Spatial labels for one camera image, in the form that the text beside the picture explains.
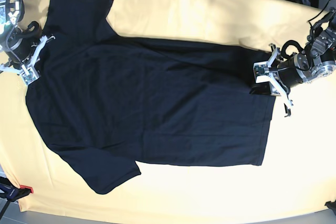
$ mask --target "black cylinder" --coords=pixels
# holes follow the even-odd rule
[[[288,88],[303,83],[302,78],[298,74],[298,70],[295,68],[294,57],[279,64],[278,72],[281,82]]]
[[[9,45],[9,47],[21,61],[25,61],[31,53],[31,43],[28,39],[20,39],[15,44]],[[6,53],[13,63],[19,63],[19,60],[12,54],[12,52],[8,51]]]

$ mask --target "yellow table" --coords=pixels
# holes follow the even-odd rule
[[[24,0],[25,19],[46,21],[49,0]],[[209,41],[269,50],[304,45],[318,11],[281,0],[114,0],[108,22],[122,36]],[[25,105],[26,87],[0,75],[0,164],[11,182],[34,188],[22,211],[114,223],[247,223],[324,209],[336,197],[336,74],[293,89],[284,118],[276,100],[260,167],[175,167],[138,163],[141,176],[95,194],[40,138]]]

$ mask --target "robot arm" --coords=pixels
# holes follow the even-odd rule
[[[329,23],[323,30],[322,24]],[[281,96],[287,116],[293,104],[288,95],[290,89],[301,83],[311,83],[316,78],[326,77],[336,69],[336,10],[330,11],[310,29],[305,48],[293,40],[284,44],[282,50],[272,47],[268,61],[254,64],[256,83],[269,83],[269,93]],[[286,54],[288,46],[295,46],[299,53]]]
[[[54,36],[41,37],[41,27],[35,21],[22,31],[18,22],[24,12],[23,0],[0,0],[0,50],[9,57],[6,64],[0,65],[0,73],[16,73],[29,85],[39,78],[35,63],[39,60],[40,51]]]

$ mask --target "red object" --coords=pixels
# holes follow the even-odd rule
[[[20,186],[20,189],[29,189],[31,194],[33,194],[33,193],[34,193],[34,190],[33,190],[33,188],[32,188],[32,187],[30,187],[30,186]]]

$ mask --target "black t-shirt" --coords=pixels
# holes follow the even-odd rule
[[[56,40],[26,95],[48,148],[99,194],[140,175],[135,161],[261,165],[275,98],[249,91],[253,62],[269,55],[120,37],[112,2],[50,0],[44,33]]]

